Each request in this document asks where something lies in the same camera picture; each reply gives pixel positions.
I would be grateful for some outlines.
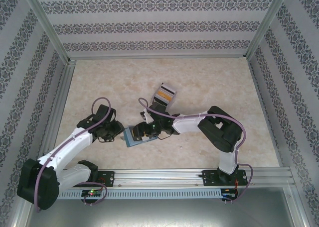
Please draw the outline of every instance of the metal frame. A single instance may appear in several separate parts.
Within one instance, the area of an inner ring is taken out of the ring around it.
[[[145,55],[145,56],[110,56],[110,57],[73,57],[69,61],[69,56],[66,53],[58,35],[56,34],[52,24],[50,23],[47,15],[45,14],[40,2],[38,0],[27,0],[38,17],[45,32],[48,34],[55,49],[59,53],[63,62],[67,66],[60,83],[58,94],[55,104],[53,106],[52,115],[49,120],[48,129],[43,140],[40,154],[48,152],[55,145],[55,140],[58,133],[58,128],[62,119],[64,107],[67,100],[68,91],[71,85],[71,80],[76,64],[76,59],[132,59],[132,58],[212,58],[212,57],[242,57],[242,55]],[[260,41],[262,40],[265,32],[267,31],[271,21],[276,15],[277,10],[282,4],[283,0],[273,0],[270,8],[268,9],[260,27],[257,30],[250,46],[245,54],[249,60]],[[286,201],[293,218],[294,225],[297,227],[308,227],[309,222],[300,200],[293,175],[288,167],[282,167],[280,158],[278,158],[281,167],[278,168],[254,168],[254,176],[249,188],[267,188],[267,187],[280,187],[283,188]],[[127,191],[145,192],[146,190],[162,191],[162,190],[218,190],[221,188],[229,187],[205,187],[202,179],[198,176],[203,169],[155,169],[155,170],[113,170],[115,172],[114,187],[108,188],[117,193],[124,193]],[[246,169],[247,178],[250,177],[250,169]],[[84,188],[73,188],[73,190],[82,190]],[[14,214],[10,220],[12,227],[26,226],[32,204],[17,197],[15,202]]]
[[[33,12],[35,13],[36,17],[38,18],[39,22],[41,23],[44,31],[48,35],[50,41],[52,42],[55,50],[60,55],[61,59],[63,60],[64,64],[67,64],[69,60],[69,56],[66,53],[66,50],[59,39],[57,33],[55,32],[48,16],[46,15],[41,3],[39,0],[27,0],[29,5],[31,6]]]
[[[273,0],[273,2],[271,3],[263,21],[261,22],[260,26],[258,27],[257,32],[254,35],[254,38],[250,42],[250,45],[247,49],[247,52],[245,54],[245,57],[247,57],[247,60],[250,60],[251,57],[253,56],[255,50],[257,49],[260,41],[264,37],[267,29],[269,28],[271,22],[273,21],[274,17],[276,16],[276,13],[279,10],[283,1],[284,0]]]
[[[254,78],[254,74],[253,74],[253,70],[252,70],[252,67],[250,66],[250,63],[249,63],[249,60],[247,59],[247,64],[248,64],[248,67],[249,67],[249,71],[250,71],[250,74],[251,74],[251,78],[253,80],[253,83],[254,83],[254,86],[255,86],[255,90],[256,90],[256,93],[257,93],[257,96],[258,96],[258,100],[259,100],[259,104],[260,104],[260,107],[261,107],[261,110],[263,111],[263,114],[264,114],[264,119],[265,119],[265,123],[267,125],[267,128],[268,128],[268,132],[269,132],[269,135],[270,135],[270,138],[271,138],[271,141],[273,143],[273,146],[275,147],[276,146],[276,141],[274,139],[274,136],[273,136],[273,133],[271,131],[271,127],[269,125],[269,122],[267,121],[268,118],[267,118],[267,113],[266,113],[266,110],[265,110],[265,107],[264,105],[262,105],[263,101],[262,101],[262,98],[261,98],[261,95],[259,93],[259,90],[258,90],[258,87],[257,87],[257,83],[256,83],[256,80]],[[283,167],[283,162],[281,161],[281,158],[280,158],[280,154],[278,152],[278,149],[277,148],[274,148],[275,150],[275,153],[276,153],[276,157],[277,157],[277,160],[278,160],[278,163],[279,163],[279,166],[280,167]]]

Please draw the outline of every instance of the marble tile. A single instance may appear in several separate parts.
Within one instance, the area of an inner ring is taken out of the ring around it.
[[[219,106],[247,129],[239,161],[254,167],[279,166],[245,58],[79,60],[57,143],[90,114],[91,103],[100,96],[111,101],[124,126],[141,122],[138,98],[150,100],[162,82],[177,90],[170,114],[195,114]],[[219,152],[202,133],[173,135],[131,148],[117,136],[111,143],[94,142],[69,166],[82,159],[106,169],[212,168],[218,166]]]

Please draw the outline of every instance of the robotic arm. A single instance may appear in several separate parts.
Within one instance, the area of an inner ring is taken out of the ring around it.
[[[110,110],[108,117],[93,129],[83,132],[75,138],[76,134],[88,127],[98,123],[107,114],[108,107],[100,105],[96,114],[91,114],[77,124],[71,135],[57,146],[53,151],[40,157],[37,161],[27,160],[21,170],[21,176],[17,189],[18,196],[34,203],[35,183],[40,169],[48,158],[50,164],[44,168],[38,186],[38,206],[46,210],[53,205],[60,192],[63,192],[81,182],[96,182],[98,167],[91,162],[82,160],[73,168],[64,170],[66,165],[84,148],[91,145],[95,140],[103,139],[103,142],[114,141],[114,137],[120,134],[124,128],[115,120],[115,109]],[[54,157],[51,157],[61,145],[68,139],[73,140],[67,143]]]
[[[169,115],[166,106],[153,102],[151,110]],[[222,117],[203,116],[203,114],[219,114],[232,118],[219,107],[212,106],[207,112],[191,115],[191,118],[182,118],[182,114],[172,116],[172,119],[144,109],[141,116],[145,119],[134,126],[132,135],[136,137],[158,136],[162,131],[169,135],[179,135],[185,132],[203,132],[211,143],[220,150],[219,170],[225,175],[221,178],[227,179],[227,175],[233,174],[237,168],[235,161],[236,147],[242,136],[242,129],[236,123]]]

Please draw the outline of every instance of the patterned wallpaper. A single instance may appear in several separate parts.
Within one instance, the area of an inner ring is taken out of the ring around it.
[[[319,226],[319,0],[284,0],[250,65],[281,160]]]
[[[0,0],[0,227],[37,158],[64,65],[26,0]]]
[[[71,57],[243,55],[272,0],[39,0]]]

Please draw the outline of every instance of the black mounting plate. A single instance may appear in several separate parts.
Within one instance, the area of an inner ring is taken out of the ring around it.
[[[203,170],[202,177],[204,186],[235,186],[235,181],[238,181],[238,186],[246,186],[248,184],[246,171],[236,170],[233,174],[228,175],[229,181],[223,182],[219,178],[220,170]]]
[[[98,171],[96,182],[102,183],[106,187],[113,187],[114,171]],[[76,185],[74,187],[88,187],[88,185]],[[90,187],[101,187],[101,186],[99,186],[99,185],[90,185]]]

